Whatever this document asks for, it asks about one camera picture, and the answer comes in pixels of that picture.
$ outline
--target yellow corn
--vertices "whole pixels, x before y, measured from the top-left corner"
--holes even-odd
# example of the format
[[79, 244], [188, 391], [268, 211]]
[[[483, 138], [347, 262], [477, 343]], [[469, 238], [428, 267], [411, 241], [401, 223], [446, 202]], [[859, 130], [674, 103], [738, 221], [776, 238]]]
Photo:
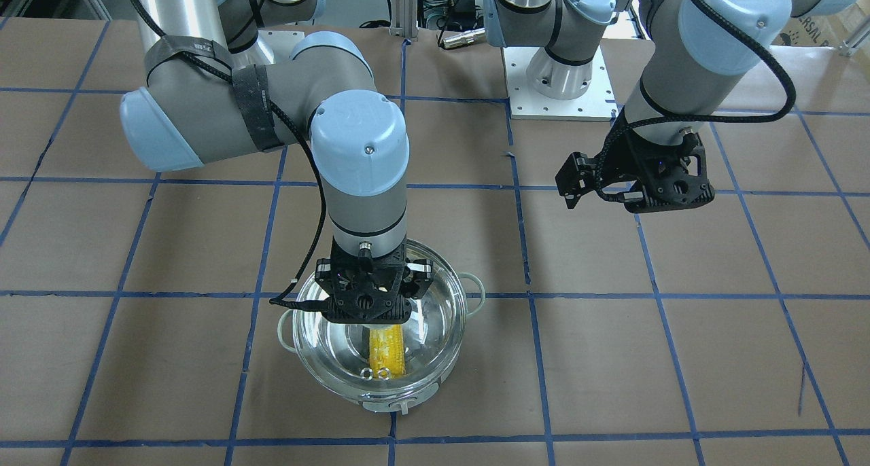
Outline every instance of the yellow corn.
[[[404, 374], [401, 325], [369, 330], [369, 366], [375, 378], [397, 378]], [[382, 369], [388, 369], [389, 373], [381, 371]]]

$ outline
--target grid of blue tape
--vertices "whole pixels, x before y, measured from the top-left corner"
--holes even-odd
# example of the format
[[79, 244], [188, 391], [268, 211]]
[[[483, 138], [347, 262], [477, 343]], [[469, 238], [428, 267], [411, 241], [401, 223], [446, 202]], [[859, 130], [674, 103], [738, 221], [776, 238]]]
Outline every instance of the grid of blue tape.
[[[6, 25], [6, 22], [9, 18], [4, 18], [4, 20], [0, 21], [0, 30]], [[818, 147], [817, 142], [815, 141], [814, 135], [811, 132], [809, 126], [807, 125], [807, 120], [805, 120], [806, 115], [836, 115], [836, 116], [870, 116], [870, 113], [830, 113], [830, 112], [810, 112], [810, 111], [801, 111], [795, 107], [792, 114], [796, 114], [798, 118], [801, 120], [802, 125], [804, 126], [807, 135], [812, 142], [818, 157], [820, 158], [824, 169], [829, 175], [833, 185], [835, 186], [835, 192], [826, 193], [826, 192], [781, 192], [781, 191], [743, 191], [740, 188], [739, 182], [737, 182], [737, 177], [734, 175], [733, 169], [731, 168], [731, 164], [728, 160], [725, 149], [722, 145], [720, 136], [718, 135], [718, 131], [715, 128], [715, 125], [711, 125], [712, 127], [712, 136], [714, 136], [714, 140], [717, 144], [718, 150], [722, 154], [722, 157], [725, 161], [728, 174], [730, 175], [731, 182], [733, 182], [734, 190], [721, 190], [718, 191], [720, 194], [729, 194], [730, 196], [737, 196], [742, 204], [743, 212], [746, 215], [746, 221], [752, 230], [752, 236], [755, 240], [755, 243], [758, 247], [759, 253], [761, 253], [761, 258], [764, 261], [765, 269], [767, 269], [767, 273], [770, 277], [771, 283], [773, 283], [774, 293], [770, 295], [769, 293], [661, 293], [659, 292], [658, 284], [656, 284], [655, 277], [655, 269], [653, 269], [652, 256], [650, 256], [649, 247], [646, 244], [646, 236], [644, 235], [643, 223], [641, 222], [640, 216], [635, 215], [635, 221], [638, 226], [638, 236], [640, 240], [640, 245], [643, 248], [644, 259], [646, 260], [646, 267], [649, 273], [650, 283], [652, 283], [652, 293], [607, 293], [606, 295], [600, 295], [599, 293], [535, 293], [532, 291], [532, 280], [531, 280], [531, 271], [529, 268], [529, 259], [528, 259], [528, 249], [526, 246], [525, 239], [525, 221], [523, 216], [523, 204], [522, 204], [522, 191], [550, 191], [555, 190], [555, 187], [551, 185], [522, 185], [520, 183], [519, 172], [517, 169], [517, 162], [514, 157], [510, 158], [510, 168], [512, 169], [512, 185], [477, 185], [477, 184], [411, 184], [410, 188], [414, 190], [512, 190], [514, 192], [515, 200], [516, 200], [516, 210], [517, 210], [517, 222], [519, 226], [519, 238], [520, 238], [520, 249], [522, 250], [522, 258], [523, 258], [523, 266], [524, 266], [524, 275], [525, 275], [525, 284], [526, 291], [525, 293], [487, 293], [488, 298], [512, 298], [512, 299], [526, 299], [529, 304], [529, 312], [532, 322], [532, 337], [534, 337], [534, 345], [535, 345], [535, 357], [537, 361], [537, 369], [538, 369], [538, 386], [540, 387], [540, 400], [541, 400], [541, 408], [543, 411], [543, 420], [544, 420], [544, 434], [543, 435], [509, 435], [509, 436], [496, 436], [496, 435], [473, 435], [473, 436], [424, 436], [424, 437], [412, 437], [405, 439], [398, 439], [396, 430], [398, 428], [398, 421], [396, 413], [391, 414], [391, 426], [389, 427], [389, 434], [385, 437], [353, 437], [353, 438], [263, 438], [263, 439], [239, 439], [236, 437], [237, 428], [239, 428], [239, 417], [242, 410], [243, 398], [245, 398], [245, 383], [248, 373], [249, 362], [251, 361], [251, 350], [254, 344], [254, 331], [257, 324], [257, 316], [258, 316], [258, 306], [259, 302], [263, 298], [269, 298], [271, 296], [277, 295], [276, 293], [268, 293], [262, 290], [263, 287], [263, 279], [265, 274], [266, 262], [269, 255], [269, 247], [271, 242], [271, 232], [273, 231], [275, 213], [277, 210], [277, 203], [279, 202], [279, 193], [281, 187], [286, 187], [287, 185], [295, 185], [296, 187], [314, 187], [313, 182], [304, 182], [304, 181], [283, 181], [283, 170], [285, 170], [286, 164], [286, 150], [283, 150], [281, 153], [281, 159], [279, 162], [279, 168], [277, 168], [277, 174], [275, 176], [274, 181], [218, 181], [218, 180], [171, 180], [171, 179], [163, 179], [161, 175], [157, 174], [151, 179], [113, 179], [113, 178], [66, 178], [66, 177], [37, 177], [38, 170], [41, 166], [41, 161], [44, 156], [46, 156], [47, 151], [52, 146], [57, 133], [62, 128], [63, 122], [71, 109], [72, 103], [75, 98], [79, 94], [124, 94], [126, 91], [115, 91], [115, 90], [90, 90], [83, 89], [82, 85], [84, 83], [84, 79], [87, 76], [87, 73], [90, 70], [91, 65], [93, 64], [94, 58], [97, 56], [97, 52], [99, 52], [100, 45], [103, 43], [103, 38], [105, 38], [106, 30], [108, 30], [109, 23], [106, 23], [103, 26], [102, 32], [100, 32], [99, 38], [93, 48], [93, 51], [90, 54], [90, 57], [87, 60], [87, 63], [84, 67], [81, 76], [78, 79], [77, 85], [75, 85], [74, 89], [43, 89], [43, 88], [0, 88], [0, 92], [66, 92], [66, 94], [70, 94], [69, 100], [65, 108], [63, 108], [63, 112], [61, 113], [61, 117], [56, 123], [56, 126], [50, 135], [49, 141], [46, 144], [43, 152], [41, 153], [39, 160], [37, 161], [37, 165], [35, 165], [33, 174], [30, 177], [20, 177], [20, 176], [0, 176], [0, 181], [26, 181], [24, 190], [19, 197], [18, 202], [16, 203], [15, 208], [13, 208], [12, 214], [10, 215], [8, 221], [3, 226], [3, 231], [0, 232], [0, 247], [3, 246], [3, 241], [6, 236], [8, 236], [10, 228], [15, 221], [16, 216], [18, 216], [18, 212], [21, 209], [22, 204], [27, 197], [28, 191], [30, 190], [31, 184], [33, 182], [108, 182], [108, 183], [142, 183], [142, 184], [150, 184], [150, 196], [148, 200], [146, 200], [142, 215], [139, 219], [139, 225], [137, 226], [137, 231], [133, 237], [133, 242], [130, 244], [130, 250], [128, 250], [128, 255], [126, 262], [124, 263], [124, 268], [122, 269], [122, 275], [120, 280], [118, 281], [118, 287], [115, 291], [72, 291], [72, 290], [27, 290], [27, 289], [0, 289], [0, 296], [3, 295], [22, 295], [22, 296], [43, 296], [43, 295], [56, 295], [56, 296], [69, 296], [69, 297], [84, 297], [84, 296], [103, 296], [103, 297], [111, 297], [112, 303], [111, 307], [109, 307], [109, 314], [106, 317], [106, 322], [103, 325], [103, 333], [99, 341], [99, 346], [97, 347], [97, 352], [94, 357], [93, 363], [91, 365], [90, 373], [87, 379], [87, 382], [84, 387], [84, 391], [82, 394], [81, 401], [79, 402], [77, 414], [75, 414], [75, 419], [73, 425], [71, 427], [71, 431], [69, 432], [69, 437], [65, 441], [0, 441], [0, 448], [63, 448], [63, 457], [61, 460], [61, 465], [65, 466], [69, 462], [69, 457], [71, 456], [71, 451], [74, 448], [100, 448], [100, 447], [202, 447], [202, 446], [213, 446], [213, 447], [226, 447], [226, 460], [224, 460], [224, 464], [229, 466], [232, 463], [233, 451], [236, 447], [252, 447], [252, 446], [293, 446], [293, 445], [386, 445], [389, 448], [388, 453], [388, 465], [394, 466], [395, 464], [395, 446], [397, 444], [478, 444], [479, 442], [546, 442], [547, 447], [547, 456], [548, 463], [550, 466], [556, 466], [557, 458], [555, 456], [553, 450], [554, 442], [603, 442], [603, 441], [650, 441], [650, 440], [692, 440], [696, 455], [698, 457], [699, 466], [705, 465], [704, 454], [701, 447], [702, 439], [712, 439], [712, 438], [735, 438], [735, 437], [782, 437], [782, 436], [830, 436], [835, 441], [836, 448], [838, 450], [840, 459], [844, 466], [849, 466], [848, 457], [846, 457], [845, 450], [843, 450], [842, 444], [839, 440], [840, 437], [845, 435], [870, 435], [870, 429], [837, 429], [835, 423], [833, 423], [833, 419], [827, 408], [826, 402], [824, 402], [824, 397], [821, 393], [820, 386], [818, 386], [818, 382], [816, 380], [815, 374], [813, 373], [813, 368], [810, 363], [808, 363], [807, 355], [805, 354], [803, 345], [801, 343], [801, 339], [799, 338], [797, 329], [795, 324], [793, 323], [791, 314], [789, 313], [787, 302], [789, 300], [794, 299], [809, 299], [809, 300], [862, 300], [868, 301], [870, 300], [870, 295], [818, 295], [817, 293], [812, 293], [811, 295], [807, 295], [806, 293], [782, 293], [780, 291], [779, 283], [777, 283], [776, 276], [773, 273], [773, 268], [771, 267], [771, 263], [767, 257], [767, 252], [765, 252], [765, 248], [761, 243], [761, 237], [759, 237], [758, 230], [755, 227], [754, 221], [752, 219], [752, 215], [749, 211], [748, 204], [746, 204], [747, 196], [834, 196], [839, 197], [842, 200], [846, 210], [854, 222], [855, 228], [858, 230], [864, 244], [870, 249], [870, 241], [867, 239], [867, 233], [864, 231], [864, 228], [861, 226], [857, 217], [852, 211], [852, 207], [849, 203], [849, 198], [854, 197], [868, 197], [870, 193], [852, 193], [845, 192], [841, 189], [839, 182], [836, 180], [835, 175], [833, 174], [833, 170], [830, 168], [827, 160], [824, 159], [824, 154], [821, 152], [821, 149]], [[390, 95], [389, 98], [396, 98], [400, 101], [401, 110], [404, 113], [405, 103], [407, 101], [446, 101], [446, 102], [459, 102], [459, 103], [479, 103], [479, 102], [487, 102], [487, 103], [498, 103], [504, 105], [504, 113], [506, 113], [506, 125], [507, 125], [507, 143], [508, 146], [513, 145], [513, 133], [510, 128], [510, 105], [509, 102], [505, 98], [440, 98], [440, 97], [423, 97], [423, 96], [410, 96], [405, 92], [405, 77], [406, 77], [406, 49], [407, 46], [411, 45], [411, 42], [404, 41], [401, 45], [401, 86], [400, 86], [400, 95], [394, 96]], [[725, 110], [731, 113], [769, 113], [768, 111], [761, 110]], [[192, 293], [192, 292], [133, 292], [133, 291], [125, 291], [124, 284], [127, 280], [128, 271], [130, 271], [131, 263], [133, 262], [133, 256], [136, 253], [137, 246], [139, 246], [139, 239], [142, 236], [142, 231], [144, 228], [144, 224], [146, 223], [146, 219], [148, 218], [148, 213], [150, 212], [150, 207], [152, 206], [152, 200], [155, 197], [156, 190], [158, 190], [159, 185], [161, 184], [214, 184], [214, 185], [272, 185], [273, 186], [273, 199], [271, 199], [271, 205], [269, 210], [269, 218], [267, 223], [267, 228], [265, 232], [264, 242], [263, 242], [263, 250], [260, 259], [260, 267], [258, 271], [258, 278], [255, 289], [252, 292], [243, 292], [243, 293]], [[470, 297], [478, 296], [475, 293], [469, 293]], [[230, 427], [230, 435], [226, 439], [196, 439], [196, 440], [186, 440], [186, 441], [170, 441], [170, 440], [126, 440], [126, 441], [107, 441], [107, 440], [80, 440], [77, 438], [78, 428], [81, 425], [82, 418], [84, 416], [84, 410], [87, 408], [88, 399], [90, 397], [90, 391], [93, 387], [94, 380], [97, 376], [97, 370], [99, 370], [100, 361], [103, 356], [103, 351], [105, 350], [106, 341], [108, 340], [109, 330], [111, 329], [111, 324], [114, 319], [114, 315], [118, 308], [118, 302], [121, 298], [127, 297], [155, 297], [155, 298], [190, 298], [190, 297], [211, 297], [211, 298], [251, 298], [253, 300], [251, 305], [251, 327], [249, 328], [248, 337], [245, 343], [245, 357], [243, 358], [243, 366], [242, 370], [239, 374], [239, 388], [237, 389], [237, 397], [235, 401], [235, 405], [233, 408], [233, 416]], [[537, 309], [535, 305], [536, 300], [541, 299], [552, 299], [552, 298], [570, 298], [570, 299], [655, 299], [656, 305], [659, 309], [659, 316], [661, 317], [661, 323], [663, 330], [665, 332], [665, 337], [668, 343], [668, 348], [671, 354], [672, 363], [674, 363], [674, 371], [677, 375], [678, 384], [680, 385], [680, 392], [683, 397], [684, 406], [686, 407], [686, 417], [689, 423], [689, 432], [674, 432], [674, 433], [639, 433], [639, 434], [553, 434], [552, 427], [550, 425], [550, 416], [549, 416], [549, 404], [547, 400], [547, 391], [546, 391], [546, 376], [544, 375], [544, 355], [541, 351], [540, 344], [540, 330], [538, 330], [538, 318], [537, 318]], [[814, 394], [818, 399], [818, 403], [820, 404], [822, 413], [824, 414], [824, 419], [826, 419], [827, 425], [829, 428], [827, 429], [772, 429], [772, 430], [725, 430], [725, 431], [702, 431], [697, 429], [692, 404], [689, 397], [689, 393], [686, 388], [686, 381], [684, 380], [684, 376], [680, 367], [680, 359], [678, 358], [676, 346], [674, 345], [674, 339], [672, 338], [670, 325], [667, 320], [667, 314], [665, 311], [665, 307], [663, 301], [666, 299], [762, 299], [762, 300], [777, 300], [780, 303], [780, 307], [782, 308], [783, 315], [786, 318], [786, 321], [789, 326], [789, 330], [791, 331], [793, 340], [795, 340], [795, 345], [797, 346], [798, 352], [801, 355], [803, 363], [805, 365], [805, 369], [807, 370], [807, 377], [810, 380], [811, 386], [813, 387]]]

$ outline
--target white metal base plate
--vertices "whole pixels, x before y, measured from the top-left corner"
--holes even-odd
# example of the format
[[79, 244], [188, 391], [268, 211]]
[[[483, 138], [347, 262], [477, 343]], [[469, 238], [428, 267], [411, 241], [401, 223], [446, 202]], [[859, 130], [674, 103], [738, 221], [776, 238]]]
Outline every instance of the white metal base plate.
[[601, 49], [593, 58], [593, 79], [587, 93], [575, 100], [548, 98], [532, 88], [525, 78], [526, 67], [538, 49], [534, 46], [504, 48], [504, 78], [510, 97], [510, 116], [519, 120], [578, 120], [609, 122], [618, 113], [610, 76]]
[[301, 31], [259, 30], [259, 33], [260, 39], [273, 49], [276, 62], [289, 60], [293, 46], [305, 38]]

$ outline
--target black velcro strap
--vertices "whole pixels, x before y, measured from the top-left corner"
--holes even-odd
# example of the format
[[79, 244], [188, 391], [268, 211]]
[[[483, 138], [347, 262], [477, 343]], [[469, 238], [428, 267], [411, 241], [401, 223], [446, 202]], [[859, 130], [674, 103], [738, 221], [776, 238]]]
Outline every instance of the black velcro strap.
[[195, 36], [165, 35], [158, 40], [145, 54], [145, 70], [148, 71], [145, 82], [148, 82], [156, 67], [178, 54], [189, 52], [205, 58], [213, 58], [231, 70], [232, 58], [230, 52], [211, 39]]
[[257, 150], [265, 152], [283, 147], [283, 143], [275, 135], [275, 121], [269, 107], [266, 67], [251, 65], [233, 72], [232, 91]]
[[556, 1], [556, 18], [553, 21], [553, 34], [550, 35], [550, 41], [546, 48], [552, 48], [556, 44], [557, 39], [559, 39], [559, 30], [562, 29], [562, 0], [554, 1]]

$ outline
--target cardboard box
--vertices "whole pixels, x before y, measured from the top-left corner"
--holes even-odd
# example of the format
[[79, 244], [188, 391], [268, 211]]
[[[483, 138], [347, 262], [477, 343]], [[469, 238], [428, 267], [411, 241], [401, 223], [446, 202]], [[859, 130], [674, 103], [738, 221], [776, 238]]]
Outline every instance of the cardboard box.
[[[836, 48], [870, 14], [870, 0], [858, 0], [854, 5], [831, 16], [805, 16], [788, 21], [774, 45], [784, 46], [832, 46]], [[867, 80], [870, 80], [870, 44], [865, 44], [852, 55], [861, 65]]]

